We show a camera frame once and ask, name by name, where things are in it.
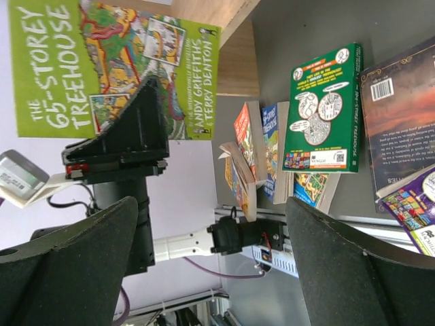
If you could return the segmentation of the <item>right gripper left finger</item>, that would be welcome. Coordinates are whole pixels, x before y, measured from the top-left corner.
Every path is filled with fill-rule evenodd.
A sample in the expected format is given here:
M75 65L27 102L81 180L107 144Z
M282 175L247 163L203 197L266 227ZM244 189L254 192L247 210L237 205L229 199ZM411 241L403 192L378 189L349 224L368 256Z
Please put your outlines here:
M125 197L1 250L2 325L111 325L138 218Z

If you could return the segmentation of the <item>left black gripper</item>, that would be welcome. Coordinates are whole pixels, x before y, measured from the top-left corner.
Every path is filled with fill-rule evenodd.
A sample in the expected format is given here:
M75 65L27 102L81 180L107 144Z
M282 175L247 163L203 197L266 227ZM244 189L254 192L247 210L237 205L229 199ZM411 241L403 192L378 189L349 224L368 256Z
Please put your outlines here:
M160 175L169 142L157 77L145 78L121 114L93 139L66 146L61 157L71 180L127 180Z

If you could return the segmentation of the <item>orange 78-Storey Treehouse book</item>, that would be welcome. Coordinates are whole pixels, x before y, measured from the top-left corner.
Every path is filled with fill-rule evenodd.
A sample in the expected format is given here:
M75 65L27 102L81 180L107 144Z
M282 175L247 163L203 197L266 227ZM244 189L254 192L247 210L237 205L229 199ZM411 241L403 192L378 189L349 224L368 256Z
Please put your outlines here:
M258 101L246 101L234 121L237 144L256 182L262 187L267 179L266 144Z

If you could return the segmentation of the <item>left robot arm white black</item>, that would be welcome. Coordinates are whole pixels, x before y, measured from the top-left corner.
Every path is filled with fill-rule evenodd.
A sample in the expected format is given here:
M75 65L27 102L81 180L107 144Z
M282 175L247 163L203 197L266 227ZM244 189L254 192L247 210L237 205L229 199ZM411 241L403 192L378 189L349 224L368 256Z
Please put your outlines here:
M265 247L270 254L282 251L283 223L268 219L238 222L236 208L197 231L153 238L146 179L161 175L169 157L160 85L155 75L145 78L107 129L62 152L67 180L91 185L98 209L127 196L137 201L137 226L126 275L147 272L161 261L195 255L232 255L251 246Z

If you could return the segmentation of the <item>yellow 130-Storey Treehouse book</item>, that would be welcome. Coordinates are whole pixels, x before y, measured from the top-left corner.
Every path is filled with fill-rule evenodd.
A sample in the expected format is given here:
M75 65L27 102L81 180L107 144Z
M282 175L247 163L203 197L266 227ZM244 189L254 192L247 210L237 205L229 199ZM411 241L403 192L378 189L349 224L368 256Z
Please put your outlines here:
M257 219L257 189L254 176L235 142L220 145L225 162L225 180L248 222Z

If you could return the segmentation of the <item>lime green 65-Storey Treehouse book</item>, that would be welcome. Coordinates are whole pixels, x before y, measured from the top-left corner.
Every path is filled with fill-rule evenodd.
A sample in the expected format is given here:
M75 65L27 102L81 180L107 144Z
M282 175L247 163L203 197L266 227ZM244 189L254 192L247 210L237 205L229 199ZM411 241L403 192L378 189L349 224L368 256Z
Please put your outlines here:
M168 138L213 138L220 27L96 1L7 9L18 136L96 136L156 77Z

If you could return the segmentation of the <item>dark green 104-Storey Treehouse book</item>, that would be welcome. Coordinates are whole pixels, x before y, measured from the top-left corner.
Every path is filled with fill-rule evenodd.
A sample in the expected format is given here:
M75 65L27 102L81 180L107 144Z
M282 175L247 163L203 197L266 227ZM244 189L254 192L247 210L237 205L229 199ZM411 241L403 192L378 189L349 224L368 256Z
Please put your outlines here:
M292 69L282 168L294 173L357 173L363 48L337 48Z

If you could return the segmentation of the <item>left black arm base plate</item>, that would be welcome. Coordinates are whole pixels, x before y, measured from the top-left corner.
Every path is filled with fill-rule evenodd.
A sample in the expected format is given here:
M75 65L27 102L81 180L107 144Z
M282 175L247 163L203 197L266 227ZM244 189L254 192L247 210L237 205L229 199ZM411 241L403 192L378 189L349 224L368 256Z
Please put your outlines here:
M254 222L254 245L276 251L283 251L286 224L270 219L257 219Z

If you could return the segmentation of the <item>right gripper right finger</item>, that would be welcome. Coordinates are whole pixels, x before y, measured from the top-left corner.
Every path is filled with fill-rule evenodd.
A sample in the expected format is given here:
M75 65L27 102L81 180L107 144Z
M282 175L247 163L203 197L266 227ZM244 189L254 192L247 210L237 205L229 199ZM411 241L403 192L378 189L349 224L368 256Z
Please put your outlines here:
M434 324L434 258L359 231L340 234L297 198L285 216L312 325Z

